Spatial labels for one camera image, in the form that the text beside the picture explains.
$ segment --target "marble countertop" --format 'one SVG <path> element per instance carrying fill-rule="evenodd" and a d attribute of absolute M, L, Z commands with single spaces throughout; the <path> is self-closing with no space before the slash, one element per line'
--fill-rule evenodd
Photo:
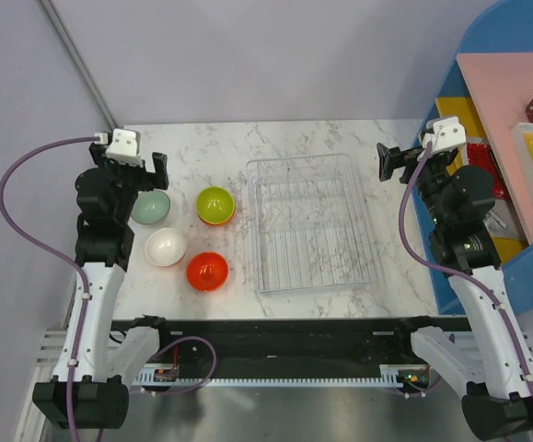
<path fill-rule="evenodd" d="M 141 154 L 148 167 L 152 152 L 168 155 L 167 218 L 153 226 L 131 221 L 135 233 L 129 269 L 117 299 L 116 320 L 141 315 L 167 319 L 358 318 L 436 314 L 428 270 L 400 244 L 397 213 L 404 186 L 397 177 L 379 182 L 376 144 L 409 146 L 417 120 L 343 122 L 243 122 L 127 126 L 141 133 Z M 382 271 L 364 287 L 301 293 L 257 292 L 249 244 L 246 165 L 251 159 L 346 153 L 355 165 L 371 218 L 374 254 Z M 233 220 L 208 227 L 196 215 L 198 193 L 207 186 L 231 191 L 237 202 Z M 147 262 L 144 244 L 158 228 L 176 227 L 188 240 L 184 258 L 157 268 Z M 406 216 L 408 238 L 423 256 L 413 203 Z M 226 257 L 229 277 L 211 293 L 192 289 L 186 280 L 189 260 L 214 250 Z"/>

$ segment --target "orange bowl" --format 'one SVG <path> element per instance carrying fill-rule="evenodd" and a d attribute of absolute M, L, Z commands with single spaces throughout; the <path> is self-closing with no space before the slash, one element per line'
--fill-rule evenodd
<path fill-rule="evenodd" d="M 207 223 L 204 219 L 201 218 L 200 215 L 198 215 L 198 216 L 199 216 L 199 219 L 200 219 L 201 221 L 203 221 L 207 226 L 211 226 L 211 227 L 221 227 L 221 226 L 224 226 L 225 224 L 227 224 L 229 221 L 231 221 L 231 218 L 233 218 L 233 215 L 235 215 L 235 214 L 236 214 L 236 212 L 235 212 L 235 210 L 234 210 L 234 213 L 231 214 L 231 216 L 230 216 L 228 219 L 226 219 L 223 223 L 219 223 L 219 224 L 211 224 L 211 223 Z"/>
<path fill-rule="evenodd" d="M 202 292 L 211 292 L 221 287 L 228 275 L 229 265 L 226 259 L 214 251 L 196 255 L 186 269 L 189 284 Z"/>

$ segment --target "white bowl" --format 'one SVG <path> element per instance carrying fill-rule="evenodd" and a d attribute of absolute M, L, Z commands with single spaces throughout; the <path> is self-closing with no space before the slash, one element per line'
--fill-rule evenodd
<path fill-rule="evenodd" d="M 186 252 L 186 238 L 174 227 L 160 228 L 145 243 L 145 257 L 158 267 L 180 261 Z"/>

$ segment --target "light green bowl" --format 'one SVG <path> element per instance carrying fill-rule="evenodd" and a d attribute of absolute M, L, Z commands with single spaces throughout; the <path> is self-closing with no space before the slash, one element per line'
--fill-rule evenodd
<path fill-rule="evenodd" d="M 162 191 L 141 192 L 133 205 L 131 217 L 139 224 L 154 224 L 170 211 L 170 199 Z"/>
<path fill-rule="evenodd" d="M 207 187 L 196 199 L 196 211 L 206 224 L 222 226 L 236 212 L 236 201 L 221 187 Z"/>

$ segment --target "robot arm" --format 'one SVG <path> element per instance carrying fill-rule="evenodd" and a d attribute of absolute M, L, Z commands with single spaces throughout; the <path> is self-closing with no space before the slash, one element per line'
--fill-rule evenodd
<path fill-rule="evenodd" d="M 507 301 L 500 259 L 483 218 L 492 209 L 493 180 L 476 166 L 464 166 L 452 176 L 446 172 L 457 148 L 466 143 L 464 127 L 457 117 L 427 123 L 422 146 L 407 151 L 378 145 L 380 180 L 404 168 L 402 183 L 409 182 L 426 148 L 432 156 L 416 182 L 418 191 L 435 223 L 430 249 L 443 267 L 472 274 L 490 288 L 500 301 L 486 296 L 475 284 L 447 274 L 479 346 L 481 361 L 463 354 L 441 329 L 432 325 L 411 331 L 411 350 L 430 364 L 455 390 L 469 427 L 481 440 L 533 429 L 533 399 L 527 380 L 533 382 L 533 357 L 523 339 L 516 316 Z M 523 375 L 520 361 L 499 308 L 504 308 L 519 339 L 529 367 Z"/>
<path fill-rule="evenodd" d="M 133 245 L 127 225 L 139 192 L 167 189 L 167 158 L 153 154 L 155 172 L 145 170 L 139 156 L 139 134 L 115 129 L 100 134 L 90 146 L 97 167 L 75 181 L 81 214 L 77 221 L 75 261 L 87 274 L 90 287 L 77 278 L 75 302 L 62 354 L 52 380 L 35 384 L 33 402 L 55 425 L 68 427 L 65 391 L 68 367 L 74 366 L 74 415 L 77 428 L 119 428 L 129 406 L 128 389 L 145 362 L 159 349 L 159 322 L 136 320 L 111 360 L 107 357 L 112 313 Z M 80 324 L 84 296 L 87 313 Z M 72 359 L 75 336 L 81 336 Z"/>

